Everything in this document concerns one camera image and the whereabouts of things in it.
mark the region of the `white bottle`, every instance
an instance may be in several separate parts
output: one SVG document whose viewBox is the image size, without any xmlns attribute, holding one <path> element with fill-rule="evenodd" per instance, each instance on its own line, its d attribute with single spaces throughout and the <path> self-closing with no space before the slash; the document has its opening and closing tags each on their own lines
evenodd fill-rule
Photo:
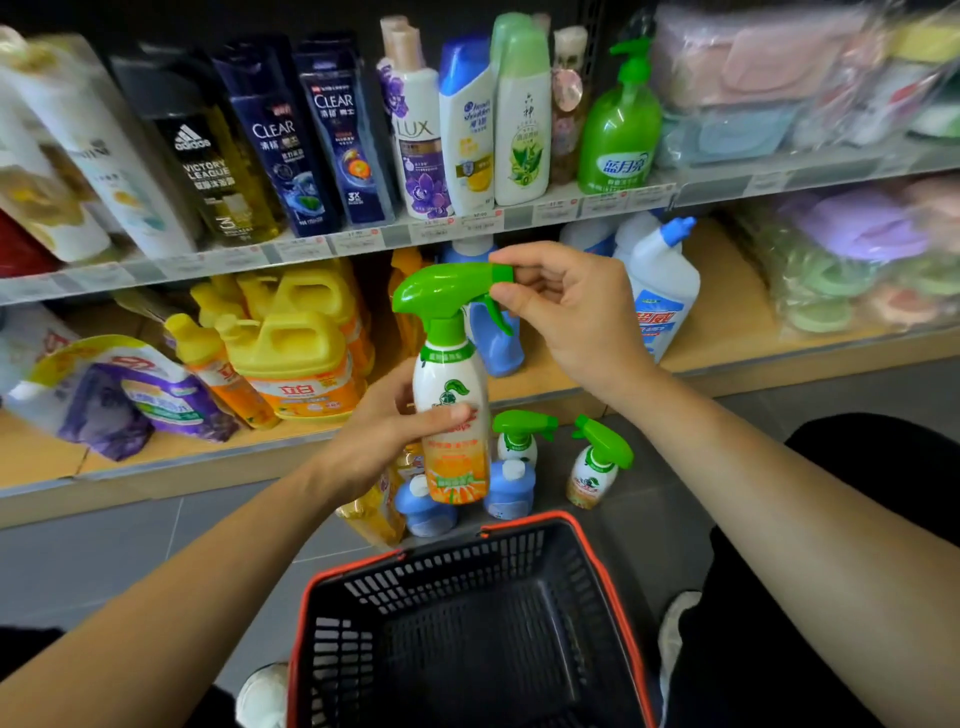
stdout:
<svg viewBox="0 0 960 728">
<path fill-rule="evenodd" d="M 696 219 L 679 217 L 636 242 L 627 261 L 636 321 L 647 351 L 659 362 L 700 292 L 700 273 L 677 244 Z"/>
<path fill-rule="evenodd" d="M 402 170 L 400 192 L 412 217 L 447 217 L 451 210 L 440 141 L 439 77 L 423 62 L 420 30 L 404 28 L 392 35 L 393 80 L 402 83 L 402 95 L 391 114 Z"/>
<path fill-rule="evenodd" d="M 444 44 L 440 138 L 453 211 L 493 209 L 493 91 L 490 44 L 468 37 Z"/>
<path fill-rule="evenodd" d="M 195 252 L 195 232 L 168 201 L 154 166 L 124 133 L 83 62 L 49 43 L 20 38 L 11 45 L 6 78 L 137 247 L 149 258 Z"/>
<path fill-rule="evenodd" d="M 536 200 L 550 181 L 550 53 L 531 25 L 507 38 L 496 89 L 493 156 L 498 205 Z"/>
</svg>

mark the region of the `red basket rim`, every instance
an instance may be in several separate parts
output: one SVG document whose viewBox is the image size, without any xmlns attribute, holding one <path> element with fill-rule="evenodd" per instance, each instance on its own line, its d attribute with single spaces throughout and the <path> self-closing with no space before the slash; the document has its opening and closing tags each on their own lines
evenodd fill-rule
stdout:
<svg viewBox="0 0 960 728">
<path fill-rule="evenodd" d="M 607 571 L 607 567 L 605 567 L 603 562 L 597 558 L 596 553 L 593 551 L 593 546 L 590 545 L 590 542 L 587 540 L 587 535 L 584 533 L 584 529 L 580 526 L 577 520 L 565 511 L 545 511 L 544 513 L 537 513 L 533 516 L 527 516 L 526 518 L 515 519 L 514 521 L 480 526 L 480 536 L 481 538 L 487 538 L 488 531 L 516 528 L 518 526 L 525 526 L 530 523 L 552 521 L 554 519 L 562 519 L 573 527 L 573 532 L 580 541 L 584 551 L 587 553 L 587 558 L 593 564 L 597 574 L 600 576 L 600 583 L 604 592 L 606 593 L 608 601 L 613 608 L 613 615 L 616 617 L 617 626 L 620 628 L 620 635 L 627 646 L 627 655 L 630 658 L 630 670 L 634 679 L 634 689 L 636 690 L 636 696 L 640 701 L 640 710 L 643 712 L 643 719 L 647 724 L 647 728 L 656 728 L 657 721 L 654 719 L 653 708 L 650 704 L 650 695 L 647 693 L 647 683 L 645 680 L 646 672 L 643 666 L 643 658 L 640 657 L 640 650 L 636 646 L 634 631 L 631 629 L 630 623 L 627 620 L 627 614 L 623 609 L 623 605 L 620 603 L 620 596 L 616 591 L 616 587 L 613 585 L 613 580 L 610 577 L 610 573 Z M 334 567 L 333 569 L 321 571 L 310 580 L 309 584 L 307 584 L 306 589 L 303 590 L 303 597 L 300 599 L 300 618 L 298 619 L 297 638 L 294 640 L 294 648 L 290 656 L 289 688 L 287 690 L 287 728 L 297 728 L 297 686 L 299 677 L 298 665 L 300 662 L 300 651 L 303 647 L 303 635 L 306 633 L 307 605 L 310 600 L 310 592 L 313 591 L 315 586 L 326 579 L 333 578 L 334 576 L 341 576 L 345 573 L 349 573 L 350 571 L 363 569 L 371 564 L 375 564 L 379 561 L 384 561 L 385 559 L 390 559 L 395 556 L 402 558 L 403 554 L 404 549 L 395 548 L 392 551 L 371 556 L 369 559 L 361 559 L 360 561 L 354 561 L 350 564 L 343 564 L 342 566 Z"/>
</svg>

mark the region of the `cleaning spray bottle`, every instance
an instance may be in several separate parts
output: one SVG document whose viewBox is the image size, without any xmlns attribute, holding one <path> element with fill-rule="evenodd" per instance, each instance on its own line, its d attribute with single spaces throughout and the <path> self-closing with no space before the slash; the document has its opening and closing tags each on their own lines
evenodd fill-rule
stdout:
<svg viewBox="0 0 960 728">
<path fill-rule="evenodd" d="M 553 433 L 560 426 L 556 417 L 523 409 L 508 409 L 493 418 L 493 431 L 500 433 L 496 439 L 496 456 L 501 460 L 522 460 L 537 465 L 537 441 L 539 433 L 544 440 L 553 441 Z"/>
<path fill-rule="evenodd" d="M 620 468 L 634 464 L 634 452 L 626 440 L 587 415 L 580 415 L 574 426 L 573 437 L 586 439 L 589 445 L 577 455 L 566 482 L 566 498 L 578 508 L 589 510 L 613 484 Z"/>
<path fill-rule="evenodd" d="M 587 195 L 640 187 L 660 140 L 663 113 L 646 86 L 650 78 L 647 51 L 650 38 L 638 38 L 611 48 L 612 55 L 630 57 L 620 66 L 616 88 L 597 99 L 584 125 L 577 183 Z"/>
<path fill-rule="evenodd" d="M 467 339 L 461 307 L 471 301 L 485 303 L 497 325 L 512 333 L 490 288 L 513 279 L 514 269 L 507 265 L 439 264 L 417 271 L 394 293 L 394 311 L 420 316 L 426 330 L 426 344 L 414 372 L 417 410 L 461 401 L 473 408 L 463 425 L 423 439 L 430 496 L 436 501 L 473 503 L 490 488 L 487 370 Z"/>
</svg>

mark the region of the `adidas logo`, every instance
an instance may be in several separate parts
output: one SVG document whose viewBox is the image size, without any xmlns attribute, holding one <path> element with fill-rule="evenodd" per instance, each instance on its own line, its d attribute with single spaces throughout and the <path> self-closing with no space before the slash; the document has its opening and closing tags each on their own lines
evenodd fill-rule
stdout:
<svg viewBox="0 0 960 728">
<path fill-rule="evenodd" d="M 194 132 L 186 124 L 180 124 L 180 131 L 174 137 L 174 149 L 183 152 L 187 149 L 202 149 L 210 146 L 210 140 Z"/>
</svg>

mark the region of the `store shelf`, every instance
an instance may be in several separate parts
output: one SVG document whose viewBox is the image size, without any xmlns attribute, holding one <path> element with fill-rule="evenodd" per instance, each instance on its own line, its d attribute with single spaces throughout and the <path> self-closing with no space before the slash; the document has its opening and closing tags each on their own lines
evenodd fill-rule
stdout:
<svg viewBox="0 0 960 728">
<path fill-rule="evenodd" d="M 359 255 L 656 207 L 699 205 L 957 167 L 960 167 L 960 145 L 907 138 L 866 149 L 830 147 L 813 153 L 784 154 L 688 170 L 655 170 L 647 186 L 610 195 L 584 196 L 572 182 L 553 187 L 526 205 L 498 207 L 466 217 L 418 221 L 403 212 L 396 223 L 381 228 L 311 238 L 296 238 L 287 232 L 259 245 L 221 248 L 166 260 L 148 260 L 132 253 L 118 262 L 65 268 L 43 276 L 2 279 L 0 305 Z"/>
<path fill-rule="evenodd" d="M 784 335 L 762 281 L 719 226 L 705 220 L 684 243 L 684 254 L 700 270 L 702 289 L 662 365 L 709 396 L 960 354 L 960 328 L 900 333 L 873 326 L 830 336 Z M 94 330 L 110 326 L 102 308 L 92 318 Z M 79 321 L 70 323 L 83 329 Z M 400 358 L 392 319 L 383 316 L 377 323 L 373 378 Z M 151 340 L 143 327 L 140 335 Z M 516 374 L 491 379 L 494 408 L 530 406 L 564 422 L 580 412 L 604 413 L 601 402 L 560 371 L 535 331 L 523 327 L 521 336 L 526 361 Z M 6 463 L 0 473 L 0 527 L 277 477 L 316 452 L 337 427 L 284 422 L 272 430 L 240 432 L 222 445 L 159 432 L 142 452 L 113 463 L 0 411 L 0 455 Z"/>
</svg>

